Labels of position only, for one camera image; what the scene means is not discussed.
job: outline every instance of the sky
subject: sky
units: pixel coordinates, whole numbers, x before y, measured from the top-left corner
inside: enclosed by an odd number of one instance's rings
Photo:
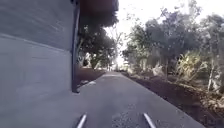
[[[117,24],[117,31],[126,34],[130,33],[134,23],[133,20],[127,20],[128,14],[134,14],[135,18],[139,18],[140,22],[145,23],[149,19],[159,17],[161,8],[167,8],[169,11],[172,11],[175,6],[179,6],[181,3],[187,5],[188,1],[189,0],[119,0],[119,11],[117,12],[119,23]],[[224,0],[196,1],[198,6],[202,7],[201,18],[213,13],[221,16],[224,15]],[[117,61],[119,65],[122,65],[124,60],[122,56],[119,56]]]

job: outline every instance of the bush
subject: bush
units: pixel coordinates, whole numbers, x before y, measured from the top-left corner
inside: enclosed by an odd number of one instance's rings
[[[186,54],[181,55],[176,71],[179,77],[191,81],[201,72],[207,71],[208,68],[208,61],[199,52],[188,51]]]

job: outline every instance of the foliage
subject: foliage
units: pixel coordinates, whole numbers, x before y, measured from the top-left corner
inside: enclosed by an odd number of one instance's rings
[[[92,68],[100,62],[101,66],[110,65],[114,56],[115,42],[106,35],[106,31],[101,27],[80,28],[79,52],[90,54]]]
[[[160,64],[166,73],[188,82],[204,78],[220,90],[224,87],[224,18],[210,15],[198,23],[201,8],[195,0],[188,7],[188,14],[182,13],[181,7],[173,12],[164,8],[159,18],[144,26],[136,24],[123,56],[130,68],[144,70],[141,62],[146,60],[148,68]]]
[[[200,71],[209,67],[208,62],[203,60],[203,56],[195,51],[188,51],[180,58],[177,64],[177,73],[187,81],[191,81]]]

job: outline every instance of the tree trunk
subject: tree trunk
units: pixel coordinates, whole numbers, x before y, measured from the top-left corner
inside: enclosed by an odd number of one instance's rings
[[[220,87],[218,92],[223,93],[224,91],[224,43],[223,39],[220,39],[220,36],[218,35],[218,65],[219,65],[219,71],[220,71]]]
[[[212,61],[211,61],[211,72],[210,72],[210,76],[209,76],[209,82],[208,82],[208,91],[210,91],[211,89],[211,85],[212,85],[212,79],[213,79],[213,72],[214,72],[214,69],[215,69],[215,66],[214,66],[214,59],[212,58]]]

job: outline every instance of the asphalt path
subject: asphalt path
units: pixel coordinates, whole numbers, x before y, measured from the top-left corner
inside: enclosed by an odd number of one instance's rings
[[[85,128],[204,128],[190,116],[136,82],[109,72],[80,88],[45,96],[25,107],[0,114],[1,128],[72,128],[83,114]]]

